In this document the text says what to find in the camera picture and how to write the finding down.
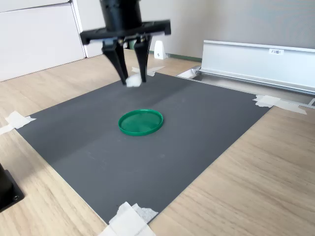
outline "white label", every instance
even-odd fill
[[[269,54],[282,56],[284,54],[284,50],[281,50],[281,49],[269,49]]]

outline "white wall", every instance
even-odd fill
[[[84,58],[69,3],[3,12],[0,23],[0,81]]]
[[[141,0],[142,20],[171,19],[167,53],[202,57],[203,40],[315,48],[315,0]]]
[[[64,2],[68,2],[68,0],[0,0],[0,12],[53,5]]]

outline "small white object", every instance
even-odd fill
[[[142,218],[138,211],[145,215],[146,219]],[[156,236],[147,225],[156,214],[152,209],[140,208],[138,204],[131,207],[125,202],[99,236]]]
[[[154,58],[164,60],[167,58],[162,41],[156,41],[154,47]]]
[[[140,74],[131,75],[126,79],[126,85],[128,88],[139,87],[141,83],[142,79]]]
[[[307,115],[306,111],[299,108],[298,104],[282,101],[280,98],[277,98],[277,97],[256,95],[256,99],[253,99],[253,101],[256,101],[256,105],[259,107],[271,108],[273,106],[276,106],[284,110]]]
[[[12,112],[5,120],[9,123],[8,125],[0,128],[0,135],[11,131],[16,128],[19,129],[24,125],[30,123],[33,120],[36,120],[31,117],[24,117],[17,111]]]
[[[284,54],[283,49],[269,49],[269,54],[282,56]]]

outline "white tissue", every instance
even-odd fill
[[[126,85],[128,88],[139,87],[141,83],[142,83],[142,79],[141,79],[140,74],[131,75],[126,79]]]

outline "black mount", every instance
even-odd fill
[[[0,212],[8,209],[24,198],[24,194],[9,171],[0,164]]]
[[[112,62],[125,85],[128,72],[123,45],[125,42],[136,40],[134,50],[142,81],[146,82],[152,35],[170,35],[170,21],[142,22],[139,0],[100,0],[100,3],[106,27],[82,32],[82,43],[87,45],[91,40],[103,40],[103,54]]]

